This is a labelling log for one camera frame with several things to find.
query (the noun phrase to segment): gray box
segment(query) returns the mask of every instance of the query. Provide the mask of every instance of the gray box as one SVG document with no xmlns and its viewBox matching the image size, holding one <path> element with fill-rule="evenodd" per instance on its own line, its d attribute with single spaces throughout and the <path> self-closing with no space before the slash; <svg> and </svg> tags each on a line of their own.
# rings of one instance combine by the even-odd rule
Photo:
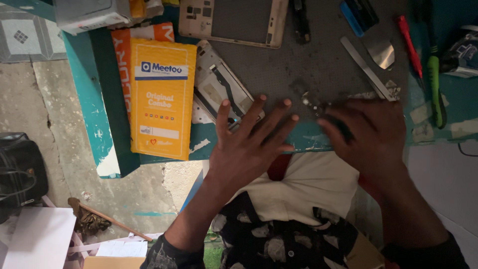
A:
<svg viewBox="0 0 478 269">
<path fill-rule="evenodd" d="M 55 0 L 54 8 L 58 28 L 72 35 L 131 20 L 128 0 Z"/>
</svg>

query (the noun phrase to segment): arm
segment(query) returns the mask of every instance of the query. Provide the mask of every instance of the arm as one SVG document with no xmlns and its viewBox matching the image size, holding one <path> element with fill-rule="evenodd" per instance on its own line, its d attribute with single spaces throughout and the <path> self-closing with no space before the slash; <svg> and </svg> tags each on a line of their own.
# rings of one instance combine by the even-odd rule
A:
<svg viewBox="0 0 478 269">
<path fill-rule="evenodd" d="M 402 161 L 406 127 L 401 105 L 349 100 L 327 113 L 342 120 L 354 135 L 347 143 L 327 120 L 318 121 L 337 155 L 364 176 L 361 186 L 379 203 L 385 244 L 420 249 L 449 240 L 447 230 L 416 189 Z"/>
<path fill-rule="evenodd" d="M 209 172 L 192 200 L 164 233 L 164 239 L 176 253 L 201 251 L 211 221 L 224 204 L 240 188 L 262 175 L 279 154 L 293 150 L 284 140 L 297 123 L 297 115 L 289 117 L 275 135 L 265 140 L 290 109 L 290 100 L 280 102 L 252 131 L 265 100 L 266 96 L 261 95 L 254 101 L 235 133 L 228 130 L 230 102 L 222 102 L 217 113 L 217 144 L 211 153 Z M 152 259 L 156 258 L 148 254 L 147 262 Z"/>
</svg>

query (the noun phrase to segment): red screwdriver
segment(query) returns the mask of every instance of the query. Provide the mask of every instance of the red screwdriver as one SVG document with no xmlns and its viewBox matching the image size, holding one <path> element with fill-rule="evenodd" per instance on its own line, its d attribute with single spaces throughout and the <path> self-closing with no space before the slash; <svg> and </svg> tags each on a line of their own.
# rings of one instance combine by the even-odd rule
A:
<svg viewBox="0 0 478 269">
<path fill-rule="evenodd" d="M 418 54 L 413 46 L 412 39 L 410 38 L 410 27 L 408 26 L 407 20 L 405 19 L 404 15 L 397 18 L 397 24 L 400 28 L 400 33 L 402 33 L 405 37 L 408 49 L 408 57 L 410 59 L 410 62 L 412 62 L 412 66 L 415 72 L 418 75 L 420 87 L 422 87 L 422 89 L 425 91 L 426 88 L 425 83 L 423 81 L 422 63 L 420 62 L 420 58 L 418 57 Z"/>
</svg>

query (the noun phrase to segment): yellow padded envelope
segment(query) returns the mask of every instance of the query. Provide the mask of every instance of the yellow padded envelope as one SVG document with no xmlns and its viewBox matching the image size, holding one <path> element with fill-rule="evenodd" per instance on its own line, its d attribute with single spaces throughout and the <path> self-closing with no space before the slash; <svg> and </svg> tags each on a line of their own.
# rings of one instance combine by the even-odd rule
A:
<svg viewBox="0 0 478 269">
<path fill-rule="evenodd" d="M 196 46 L 131 39 L 131 151 L 189 159 Z"/>
</svg>

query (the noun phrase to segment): screwdriver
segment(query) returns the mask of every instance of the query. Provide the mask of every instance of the screwdriver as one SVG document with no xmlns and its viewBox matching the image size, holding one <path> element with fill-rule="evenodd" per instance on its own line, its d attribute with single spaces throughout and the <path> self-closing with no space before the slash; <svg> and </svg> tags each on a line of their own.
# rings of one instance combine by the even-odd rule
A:
<svg viewBox="0 0 478 269">
<path fill-rule="evenodd" d="M 412 63 L 413 69 L 417 73 L 420 87 L 423 89 L 423 91 L 426 91 L 425 83 L 423 81 L 422 63 L 420 62 L 420 58 L 418 57 L 415 47 L 413 46 L 412 39 L 410 37 L 410 27 L 408 26 L 407 20 L 405 19 L 404 15 L 397 18 L 397 24 L 400 29 L 400 33 L 402 33 L 407 43 L 408 58 Z"/>
<path fill-rule="evenodd" d="M 443 97 L 439 85 L 439 67 L 438 46 L 436 45 L 436 36 L 433 27 L 433 3 L 432 0 L 423 0 L 422 20 L 426 23 L 428 30 L 428 39 L 430 42 L 430 58 L 428 59 L 428 72 L 432 87 L 432 109 L 435 123 L 438 129 L 443 129 L 446 125 L 446 109 L 443 103 Z"/>
</svg>

